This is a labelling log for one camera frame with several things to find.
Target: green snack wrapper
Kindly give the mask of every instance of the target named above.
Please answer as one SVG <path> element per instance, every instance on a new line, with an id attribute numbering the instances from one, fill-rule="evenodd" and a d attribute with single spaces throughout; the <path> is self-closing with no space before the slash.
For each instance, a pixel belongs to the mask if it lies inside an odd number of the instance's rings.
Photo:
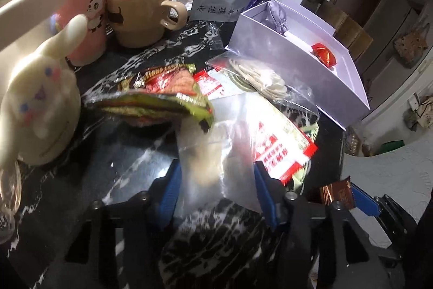
<path id="1" fill-rule="evenodd" d="M 148 68 L 122 80 L 116 92 L 90 97 L 85 105 L 140 126 L 191 115 L 207 132 L 214 122 L 213 107 L 192 77 L 194 71 L 194 64 Z"/>

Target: red candy wrapper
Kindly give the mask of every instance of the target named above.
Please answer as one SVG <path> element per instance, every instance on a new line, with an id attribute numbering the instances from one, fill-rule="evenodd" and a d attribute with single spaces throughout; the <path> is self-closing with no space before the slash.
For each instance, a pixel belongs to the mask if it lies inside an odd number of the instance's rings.
<path id="1" fill-rule="evenodd" d="M 323 44 L 317 43 L 312 46 L 314 55 L 328 68 L 337 64 L 334 54 Z"/>

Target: beige mug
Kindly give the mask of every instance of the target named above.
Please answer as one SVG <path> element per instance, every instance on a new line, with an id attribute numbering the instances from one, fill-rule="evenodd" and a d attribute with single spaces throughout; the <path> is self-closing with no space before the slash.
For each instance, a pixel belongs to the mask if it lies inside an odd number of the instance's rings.
<path id="1" fill-rule="evenodd" d="M 170 19 L 170 8 L 177 12 L 177 22 Z M 188 18 L 185 5 L 172 0 L 107 0 L 107 11 L 117 40 L 126 48 L 152 45 L 165 28 L 181 29 Z"/>

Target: hanging bag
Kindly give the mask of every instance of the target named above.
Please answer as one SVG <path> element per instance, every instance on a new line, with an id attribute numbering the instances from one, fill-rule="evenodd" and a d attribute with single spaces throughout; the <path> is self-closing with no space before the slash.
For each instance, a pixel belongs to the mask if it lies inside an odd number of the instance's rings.
<path id="1" fill-rule="evenodd" d="M 397 59 L 406 68 L 413 68 L 428 48 L 426 37 L 430 31 L 430 23 L 422 25 L 426 18 L 415 25 L 412 32 L 394 42 Z"/>

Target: mug handle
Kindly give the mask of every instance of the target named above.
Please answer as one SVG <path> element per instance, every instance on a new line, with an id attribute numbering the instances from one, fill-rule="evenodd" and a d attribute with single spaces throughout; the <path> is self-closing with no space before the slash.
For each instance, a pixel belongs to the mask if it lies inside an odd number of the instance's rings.
<path id="1" fill-rule="evenodd" d="M 161 7 L 169 7 L 178 13 L 178 21 L 173 22 L 169 17 L 161 19 L 161 24 L 170 30 L 179 30 L 187 24 L 188 11 L 185 5 L 181 2 L 164 0 L 161 2 Z"/>

